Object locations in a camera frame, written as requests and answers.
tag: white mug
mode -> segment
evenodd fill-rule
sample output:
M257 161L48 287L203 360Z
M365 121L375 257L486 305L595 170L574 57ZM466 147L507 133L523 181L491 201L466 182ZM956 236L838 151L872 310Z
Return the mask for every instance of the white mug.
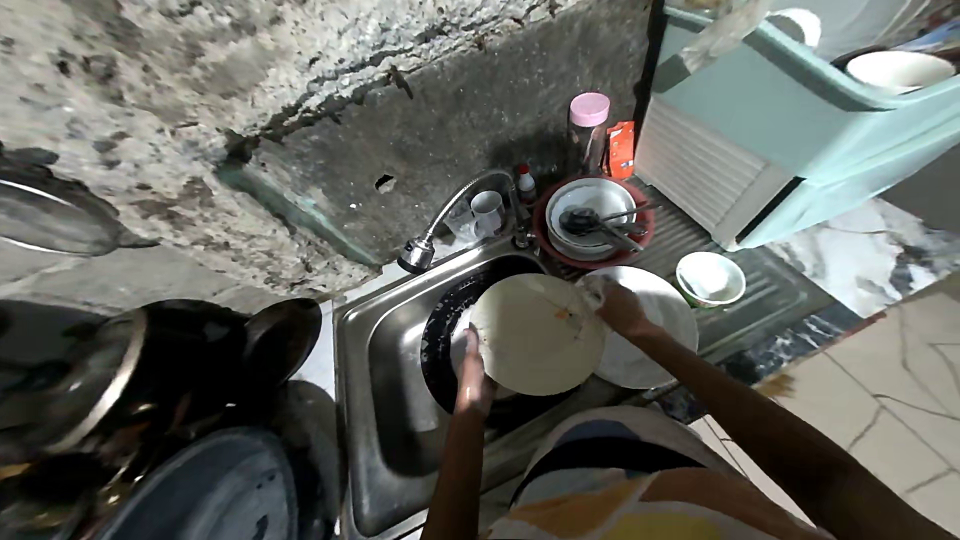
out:
M470 200L470 209L476 218L477 236L484 238L496 236L503 231L506 210L503 197L496 191L481 191Z

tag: left hand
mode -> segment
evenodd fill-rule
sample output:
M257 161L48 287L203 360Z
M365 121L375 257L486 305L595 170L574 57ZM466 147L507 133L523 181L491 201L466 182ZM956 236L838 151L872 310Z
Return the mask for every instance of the left hand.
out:
M490 414L496 383L484 371L476 328L470 325L464 334L467 336L467 354L464 356L460 388L457 390L456 410L473 408L487 416Z

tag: pink lid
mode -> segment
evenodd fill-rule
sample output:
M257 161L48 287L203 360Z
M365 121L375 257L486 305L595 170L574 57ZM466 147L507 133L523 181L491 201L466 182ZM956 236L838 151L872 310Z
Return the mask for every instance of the pink lid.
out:
M597 92L585 92L570 102L570 121L581 128L592 128L607 121L610 98Z

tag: red plate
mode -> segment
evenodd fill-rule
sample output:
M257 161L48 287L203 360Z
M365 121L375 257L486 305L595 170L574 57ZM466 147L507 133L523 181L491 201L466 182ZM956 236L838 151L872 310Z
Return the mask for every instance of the red plate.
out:
M537 235L537 239L540 241L540 246L546 250L548 254L553 256L556 260L569 264L570 266L576 268L584 268L586 270L596 270L598 268L606 268L608 266L616 266L626 262L630 257L634 255L633 252L627 250L619 250L613 255L609 256L604 260L577 260L574 258L569 258L566 255L557 251L557 248L553 247L550 243L550 237L547 235L546 228L546 204L550 200L550 197L553 197L553 194L557 192L558 189L567 185L575 180L580 180L581 178L602 178L609 182L613 182L622 186L630 195L634 198L634 203L636 207L640 208L643 205L649 203L646 195L643 194L643 191L634 185L627 184L622 180L617 180L610 178L608 176L578 176L568 180L564 180L558 184L554 184L549 189L543 192L540 198L537 200L537 204L534 206L534 233ZM647 247L647 244L650 243L650 240L654 237L654 211L652 209L639 212L636 215L636 220L646 220L647 221L647 234L630 234L637 244L640 246Z

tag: dish rack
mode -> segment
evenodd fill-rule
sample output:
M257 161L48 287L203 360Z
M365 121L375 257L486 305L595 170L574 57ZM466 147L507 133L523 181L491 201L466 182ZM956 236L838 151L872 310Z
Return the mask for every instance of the dish rack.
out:
M724 249L853 209L960 142L960 77L887 95L765 21L690 74L675 55L711 20L664 11L635 171Z

